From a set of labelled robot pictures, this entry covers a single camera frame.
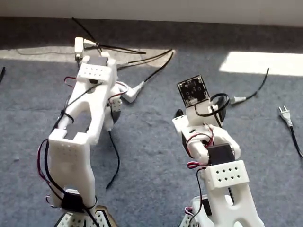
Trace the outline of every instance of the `red wire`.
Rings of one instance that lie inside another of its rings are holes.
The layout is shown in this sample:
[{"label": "red wire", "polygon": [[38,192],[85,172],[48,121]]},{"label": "red wire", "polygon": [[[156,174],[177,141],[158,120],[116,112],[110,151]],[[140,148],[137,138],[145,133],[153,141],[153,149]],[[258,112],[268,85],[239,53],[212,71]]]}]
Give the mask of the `red wire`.
[{"label": "red wire", "polygon": [[198,166],[208,167],[208,165],[204,165],[204,164],[199,163],[199,162],[188,162],[188,163],[187,163],[187,167],[188,167],[189,169],[194,169],[194,168],[197,168]]},{"label": "red wire", "polygon": [[191,154],[190,154],[190,151],[189,151],[189,149],[188,149],[188,143],[194,138],[194,137],[196,137],[196,136],[199,136],[199,135],[204,135],[204,136],[207,136],[208,138],[210,138],[210,140],[208,141],[208,143],[204,146],[205,148],[208,148],[210,145],[212,145],[213,144],[213,142],[214,142],[214,131],[213,131],[213,129],[208,125],[208,124],[206,124],[207,126],[208,126],[208,128],[209,128],[209,131],[211,132],[211,136],[209,136],[209,135],[207,135],[207,134],[205,134],[205,133],[197,133],[197,134],[194,134],[194,135],[192,135],[191,137],[189,137],[189,139],[186,141],[186,144],[185,144],[185,147],[186,147],[186,152],[187,152],[187,154],[188,154],[188,156],[190,156],[191,158],[193,158],[192,156],[191,156]]},{"label": "red wire", "polygon": [[63,80],[64,83],[65,83],[67,86],[69,86],[69,87],[74,87],[74,86],[72,86],[72,85],[66,83],[66,80],[67,80],[67,79],[76,79],[76,77],[65,77],[64,80]]},{"label": "red wire", "polygon": [[109,103],[111,103],[111,102],[110,102],[110,99],[111,99],[111,98],[116,97],[116,96],[123,95],[123,94],[125,94],[126,92],[128,92],[128,87],[125,86],[123,83],[116,82],[116,84],[120,84],[120,85],[124,86],[124,87],[126,88],[126,91],[120,92],[120,93],[118,93],[118,94],[114,94],[113,96],[109,97],[109,98],[108,98],[108,102],[109,102]]}]

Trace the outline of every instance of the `white power plug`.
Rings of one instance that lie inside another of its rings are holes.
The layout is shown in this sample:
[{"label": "white power plug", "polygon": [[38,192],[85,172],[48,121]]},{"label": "white power plug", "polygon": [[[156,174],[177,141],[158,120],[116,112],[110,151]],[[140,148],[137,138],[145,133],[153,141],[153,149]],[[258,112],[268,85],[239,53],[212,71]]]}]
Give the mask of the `white power plug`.
[{"label": "white power plug", "polygon": [[75,57],[76,58],[83,58],[84,54],[84,39],[82,37],[75,38]]},{"label": "white power plug", "polygon": [[129,103],[132,103],[136,98],[139,92],[141,91],[142,87],[144,86],[145,82],[142,81],[139,85],[135,86],[134,88],[131,88],[127,84],[125,84],[128,87],[128,91],[122,95],[122,97]]}]

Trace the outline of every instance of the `black wire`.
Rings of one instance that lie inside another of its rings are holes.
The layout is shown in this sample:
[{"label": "black wire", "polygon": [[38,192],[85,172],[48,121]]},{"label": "black wire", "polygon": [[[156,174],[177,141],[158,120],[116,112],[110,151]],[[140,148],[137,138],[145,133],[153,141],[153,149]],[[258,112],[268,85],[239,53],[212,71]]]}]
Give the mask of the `black wire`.
[{"label": "black wire", "polygon": [[84,210],[87,212],[87,214],[89,215],[89,217],[93,220],[93,222],[95,223],[95,225],[97,227],[100,227],[99,223],[97,222],[97,220],[95,219],[95,217],[91,214],[89,208],[84,208]]},{"label": "black wire", "polygon": [[95,39],[95,37],[91,34],[91,32],[83,24],[81,24],[79,22],[79,20],[77,20],[74,17],[72,17],[71,19],[74,22],[76,22],[90,36],[90,38],[92,39],[92,41],[94,41],[95,43],[98,44],[97,47],[95,47],[95,48],[93,47],[92,49],[100,49],[102,51],[102,47],[104,47],[104,48],[107,48],[107,49],[113,49],[113,50],[118,49],[118,50],[128,51],[127,53],[146,54],[146,52],[142,52],[142,51],[134,51],[134,50],[126,49],[126,48],[123,48],[123,47],[99,44],[97,42],[97,40]]},{"label": "black wire", "polygon": [[80,58],[76,58],[76,63],[77,63],[77,68],[78,68],[78,72],[80,69]]},{"label": "black wire", "polygon": [[49,169],[48,169],[48,148],[49,148],[49,141],[47,140],[46,142],[46,146],[45,146],[45,154],[44,154],[44,167],[45,167],[45,173],[46,173],[46,176],[47,178],[49,179],[49,181],[59,190],[61,191],[64,195],[67,194],[67,192],[62,188],[60,187],[56,181],[51,177],[51,174],[49,172]]},{"label": "black wire", "polygon": [[298,154],[300,155],[301,158],[303,158],[303,154],[299,148],[299,145],[298,145],[298,142],[297,142],[297,139],[295,137],[295,134],[294,134],[294,128],[292,126],[289,127],[290,128],[290,132],[292,134],[292,138],[293,138],[293,142],[294,142],[294,146],[298,152]]},{"label": "black wire", "polygon": [[95,39],[95,37],[92,35],[92,33],[90,33],[90,31],[83,25],[80,23],[80,21],[78,21],[76,18],[72,17],[71,18],[74,22],[76,22],[76,24],[78,24],[88,35],[89,37],[92,39],[92,41],[94,41],[95,43],[97,42],[97,40]]},{"label": "black wire", "polygon": [[210,98],[210,101],[213,101],[214,98],[217,98],[217,97],[219,97],[219,96],[224,96],[224,97],[226,98],[225,103],[224,103],[220,108],[218,108],[217,110],[215,110],[215,111],[213,111],[213,112],[211,112],[211,113],[208,113],[208,114],[207,114],[207,113],[205,113],[205,114],[202,114],[202,113],[201,113],[201,114],[200,114],[200,113],[198,112],[198,110],[197,110],[197,105],[194,105],[196,114],[197,114],[198,116],[200,116],[200,117],[209,117],[209,116],[213,116],[213,115],[219,113],[220,111],[222,111],[225,107],[227,107],[227,105],[228,105],[228,103],[229,103],[229,96],[228,96],[226,93],[218,93],[218,94],[215,94],[214,96],[212,96],[212,97]]},{"label": "black wire", "polygon": [[158,54],[156,56],[150,57],[150,58],[145,58],[145,59],[141,59],[141,60],[137,60],[137,61],[129,61],[127,64],[132,64],[132,63],[137,63],[137,64],[132,64],[132,65],[124,65],[124,66],[120,66],[117,68],[118,71],[132,67],[132,66],[138,66],[138,65],[143,65],[143,64],[147,64],[149,62],[155,61],[159,58],[162,58],[164,55],[166,55],[167,53],[171,52],[172,50],[168,50],[166,52],[163,52],[161,54]]},{"label": "black wire", "polygon": [[123,47],[103,45],[103,44],[98,44],[97,46],[85,47],[85,50],[95,50],[95,49],[99,49],[100,47],[103,47],[104,49],[120,52],[120,53],[146,54],[146,52],[143,52],[143,51],[135,51],[135,50],[126,49],[126,48],[123,48]]},{"label": "black wire", "polygon": [[126,49],[124,47],[119,47],[119,46],[111,46],[111,45],[104,45],[104,44],[98,44],[99,47],[103,47],[103,48],[109,48],[109,49],[117,49],[117,50],[122,50],[122,51],[128,51],[128,53],[134,53],[134,54],[146,54],[146,52],[144,51],[135,51],[135,50],[131,50],[131,49]]},{"label": "black wire", "polygon": [[248,100],[248,99],[252,98],[253,96],[255,96],[255,95],[262,89],[262,87],[264,86],[265,81],[266,81],[266,79],[267,79],[267,77],[268,77],[268,72],[269,72],[269,68],[267,69],[267,72],[266,72],[266,74],[265,74],[265,77],[264,77],[264,79],[263,79],[263,81],[262,81],[261,86],[260,86],[253,94],[251,94],[250,96],[247,96],[247,97],[246,97],[246,100]]},{"label": "black wire", "polygon": [[110,182],[108,183],[108,185],[106,186],[106,189],[108,189],[108,188],[113,184],[113,182],[114,182],[114,180],[115,180],[115,178],[116,178],[116,176],[117,176],[117,174],[118,174],[118,172],[119,172],[119,168],[120,168],[120,156],[119,156],[117,147],[116,147],[116,145],[115,145],[115,143],[114,143],[114,141],[113,141],[112,134],[111,134],[110,131],[108,132],[108,134],[109,134],[109,137],[110,137],[110,141],[111,141],[112,144],[113,144],[115,153],[116,153],[116,155],[117,155],[118,165],[117,165],[117,170],[116,170],[114,176],[112,177],[111,181],[110,181]]},{"label": "black wire", "polygon": [[191,226],[190,223],[195,218],[195,216],[197,216],[200,213],[200,211],[202,209],[202,190],[201,190],[201,185],[200,185],[200,181],[199,181],[199,171],[202,170],[202,169],[205,169],[205,168],[200,168],[196,172],[196,178],[197,178],[197,181],[198,181],[199,193],[200,193],[200,206],[199,206],[198,212],[194,216],[192,216],[191,219],[189,220],[188,226]]},{"label": "black wire", "polygon": [[154,75],[156,75],[158,72],[160,72],[162,69],[164,69],[164,68],[167,66],[167,64],[170,62],[170,60],[171,60],[171,58],[172,58],[173,55],[174,55],[174,52],[171,53],[169,59],[165,62],[165,64],[162,65],[160,68],[158,68],[156,71],[154,71],[148,78],[146,78],[146,79],[144,80],[144,82],[147,82],[147,81],[150,80]]},{"label": "black wire", "polygon": [[60,112],[60,116],[58,117],[56,123],[53,126],[52,131],[58,127],[58,123],[60,122],[60,120],[63,118],[64,116],[64,112],[66,110],[67,107],[69,107],[71,104],[73,104],[74,102],[76,102],[78,99],[80,99],[82,96],[84,96],[86,93],[90,92],[92,89],[102,85],[103,83],[98,83],[95,86],[90,87],[89,89],[87,89],[85,92],[83,92],[79,97],[77,97],[76,99],[74,99],[71,103],[68,104],[68,101],[65,103],[64,109]]},{"label": "black wire", "polygon": [[167,53],[169,53],[169,52],[171,52],[171,51],[172,51],[172,49],[170,49],[170,50],[168,50],[168,51],[165,51],[165,52],[163,52],[163,53],[160,53],[160,54],[158,54],[158,55],[155,55],[155,56],[153,56],[153,57],[150,57],[150,58],[145,58],[145,59],[136,60],[136,61],[129,61],[128,64],[137,63],[137,62],[141,62],[141,61],[147,61],[147,60],[150,60],[150,59],[162,57],[163,55],[165,55],[165,54],[167,54]]},{"label": "black wire", "polygon": [[0,83],[4,77],[4,74],[5,74],[5,67],[2,67],[1,74],[0,74]]}]

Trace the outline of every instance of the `robot frame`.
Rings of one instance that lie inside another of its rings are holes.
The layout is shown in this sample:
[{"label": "robot frame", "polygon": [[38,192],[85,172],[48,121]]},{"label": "robot frame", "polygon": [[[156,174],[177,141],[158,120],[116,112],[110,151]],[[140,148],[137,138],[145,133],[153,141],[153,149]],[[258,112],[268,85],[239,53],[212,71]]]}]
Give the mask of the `robot frame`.
[{"label": "robot frame", "polygon": [[[76,57],[81,57],[84,40],[75,40]],[[45,147],[45,174],[39,175],[51,189],[53,206],[65,213],[56,227],[114,227],[111,216],[96,206],[95,178],[90,165],[90,145],[96,145],[102,128],[111,131],[121,113],[121,96],[134,101],[143,83],[135,89],[117,81],[116,61],[107,52],[100,57],[84,56],[76,85],[61,111]],[[201,76],[178,83],[186,115],[172,121],[183,146],[196,162],[197,178],[203,179],[207,195],[186,207],[180,227],[263,227],[249,188],[249,178],[240,157],[240,147],[222,128],[229,98],[224,93],[210,97]],[[66,138],[68,124],[83,111],[91,115],[86,132]],[[51,158],[48,167],[48,154]]]},{"label": "robot frame", "polygon": [[263,227],[244,162],[237,160],[240,147],[222,128],[228,95],[219,93],[210,97],[200,75],[177,86],[186,115],[178,111],[172,121],[187,154],[196,159],[187,164],[188,168],[199,168],[198,183],[199,178],[203,179],[207,190],[207,195],[200,192],[191,206],[185,208],[180,227]]}]

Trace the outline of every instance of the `black cable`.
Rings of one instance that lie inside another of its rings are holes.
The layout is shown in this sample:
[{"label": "black cable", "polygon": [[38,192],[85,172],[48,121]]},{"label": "black cable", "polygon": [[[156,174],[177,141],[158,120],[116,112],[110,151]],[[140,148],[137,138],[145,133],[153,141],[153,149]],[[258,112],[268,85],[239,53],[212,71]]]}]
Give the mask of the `black cable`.
[{"label": "black cable", "polygon": [[98,46],[106,48],[106,49],[113,49],[114,51],[115,51],[115,49],[117,49],[117,50],[127,51],[127,53],[146,54],[146,52],[144,52],[144,51],[135,51],[135,50],[131,50],[131,49],[126,49],[124,47],[119,47],[119,46],[111,46],[111,45],[104,45],[104,44],[98,44]]},{"label": "black cable", "polygon": [[117,155],[118,165],[117,165],[117,170],[116,170],[114,176],[112,177],[111,181],[110,181],[110,182],[108,183],[108,185],[106,186],[106,189],[108,189],[108,188],[113,184],[113,182],[114,182],[114,180],[115,180],[115,178],[116,178],[116,176],[117,176],[117,174],[118,174],[118,172],[119,172],[119,168],[120,168],[120,156],[119,156],[117,147],[116,147],[116,145],[115,145],[115,143],[114,143],[114,141],[113,141],[112,134],[111,134],[110,131],[108,132],[108,134],[109,134],[109,137],[110,137],[110,141],[111,141],[112,144],[113,144],[115,153],[116,153],[116,155]]},{"label": "black cable", "polygon": [[97,220],[95,219],[95,217],[92,215],[92,213],[90,212],[89,208],[84,208],[84,210],[87,212],[87,214],[89,215],[89,217],[93,220],[93,222],[95,223],[95,225],[97,227],[100,227],[99,223],[97,222]]},{"label": "black cable", "polygon": [[224,103],[221,107],[219,107],[217,110],[215,110],[215,111],[213,111],[213,112],[211,112],[211,113],[208,113],[208,114],[207,114],[207,113],[205,113],[205,114],[200,114],[200,113],[198,112],[198,110],[197,110],[197,106],[194,105],[196,114],[197,114],[198,116],[200,116],[200,117],[209,117],[209,116],[213,116],[213,115],[219,113],[221,110],[223,110],[225,107],[227,107],[227,105],[228,105],[228,103],[229,103],[229,96],[228,96],[226,93],[218,93],[218,94],[215,94],[214,96],[212,96],[212,97],[210,98],[209,101],[213,101],[214,98],[217,98],[217,97],[219,97],[219,96],[224,96],[224,97],[226,98],[225,103]]},{"label": "black cable", "polygon": [[92,41],[94,41],[95,43],[98,44],[97,47],[92,47],[92,49],[100,49],[102,51],[102,47],[107,48],[107,49],[112,49],[112,50],[123,50],[123,51],[128,51],[127,53],[136,53],[136,54],[146,54],[146,52],[142,52],[142,51],[134,51],[134,50],[130,50],[130,49],[126,49],[123,47],[118,47],[118,46],[111,46],[111,45],[103,45],[103,44],[99,44],[97,42],[97,40],[95,39],[95,37],[91,34],[91,32],[83,25],[81,24],[76,18],[72,17],[71,18],[74,22],[76,22],[92,39]]},{"label": "black cable", "polygon": [[292,134],[294,146],[295,146],[295,148],[296,148],[298,154],[300,155],[300,157],[303,158],[303,153],[301,152],[301,150],[300,150],[300,148],[299,148],[297,139],[296,139],[295,134],[294,134],[294,128],[293,128],[293,126],[290,126],[289,128],[290,128],[290,132],[291,132],[291,134]]},{"label": "black cable", "polygon": [[156,56],[152,56],[150,58],[145,58],[145,59],[141,59],[141,60],[137,60],[137,61],[129,61],[127,63],[127,65],[124,65],[124,66],[120,66],[117,68],[118,71],[120,70],[123,70],[123,69],[126,69],[126,68],[129,68],[129,67],[132,67],[132,66],[138,66],[138,65],[143,65],[143,64],[147,64],[149,62],[152,62],[152,61],[155,61],[159,58],[162,58],[164,55],[168,54],[169,52],[171,52],[172,50],[168,50],[166,52],[163,52],[161,54],[158,54]]},{"label": "black cable", "polygon": [[80,58],[79,57],[76,57],[76,63],[77,63],[77,68],[78,68],[78,72],[79,72],[79,69],[80,69]]},{"label": "black cable", "polygon": [[167,53],[169,53],[169,52],[171,52],[171,51],[172,51],[172,49],[170,49],[170,50],[168,50],[168,51],[165,51],[165,52],[163,52],[163,53],[160,53],[160,54],[158,54],[158,55],[152,56],[152,57],[150,57],[150,58],[145,58],[145,59],[136,60],[136,61],[129,61],[128,64],[137,63],[137,62],[141,62],[141,61],[148,61],[148,60],[150,60],[150,59],[162,57],[163,55],[165,55],[165,54],[167,54]]},{"label": "black cable", "polygon": [[191,219],[189,220],[188,226],[191,226],[190,223],[195,218],[195,216],[197,216],[200,213],[200,211],[202,209],[202,190],[201,190],[201,185],[200,185],[200,181],[199,181],[199,171],[202,170],[202,169],[205,169],[205,168],[200,168],[196,172],[196,178],[197,178],[197,181],[198,181],[199,193],[200,193],[200,206],[199,206],[198,212],[194,216],[192,216]]},{"label": "black cable", "polygon": [[97,46],[85,47],[84,49],[85,50],[95,50],[95,49],[99,49],[100,47],[103,47],[104,49],[120,52],[120,53],[146,54],[146,52],[143,52],[143,51],[135,51],[135,50],[126,49],[126,48],[123,48],[123,47],[103,45],[103,44],[98,44]]},{"label": "black cable", "polygon": [[269,72],[269,68],[267,69],[267,72],[266,72],[266,74],[265,74],[265,77],[264,77],[264,79],[263,79],[263,81],[262,81],[261,86],[260,86],[254,93],[252,93],[250,96],[247,96],[247,97],[246,97],[246,100],[248,100],[248,99],[252,98],[253,96],[255,96],[255,95],[262,89],[262,87],[264,86],[265,81],[266,81],[266,79],[267,79],[267,77],[268,77],[268,72]]},{"label": "black cable", "polygon": [[92,33],[90,33],[90,31],[83,25],[81,24],[76,18],[72,17],[71,18],[74,22],[76,22],[76,24],[78,24],[88,35],[89,37],[92,39],[92,41],[94,41],[95,43],[97,42],[97,40],[95,39],[95,37],[92,35]]},{"label": "black cable", "polygon": [[49,148],[49,141],[47,140],[46,141],[46,146],[45,146],[45,154],[44,154],[44,167],[45,167],[45,173],[46,173],[46,176],[47,178],[49,179],[49,181],[60,191],[62,192],[64,195],[67,194],[67,192],[62,188],[60,187],[56,181],[51,177],[51,174],[49,172],[49,169],[48,169],[48,148]]},{"label": "black cable", "polygon": [[148,78],[146,78],[146,79],[144,80],[144,82],[147,82],[147,81],[150,80],[154,75],[156,75],[158,72],[160,72],[162,69],[164,69],[164,68],[167,66],[167,64],[170,62],[170,60],[171,60],[171,58],[172,58],[173,55],[174,55],[174,52],[171,53],[169,59],[165,62],[165,64],[162,65],[160,68],[158,68],[156,71],[154,71]]},{"label": "black cable", "polygon": [[5,67],[2,67],[1,74],[0,74],[0,83],[4,77],[4,74],[5,74]]}]

